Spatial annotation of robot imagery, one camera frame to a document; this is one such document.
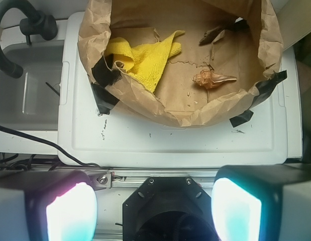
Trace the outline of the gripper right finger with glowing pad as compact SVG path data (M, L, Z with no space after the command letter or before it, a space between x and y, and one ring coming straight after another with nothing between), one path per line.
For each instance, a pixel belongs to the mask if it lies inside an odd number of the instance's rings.
M221 240L311 240L311 165L226 165L211 198Z

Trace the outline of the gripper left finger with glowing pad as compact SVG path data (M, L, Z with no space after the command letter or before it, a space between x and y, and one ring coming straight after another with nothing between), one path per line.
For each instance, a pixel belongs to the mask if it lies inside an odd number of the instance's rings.
M0 171L0 240L92 240L97 197L82 171Z

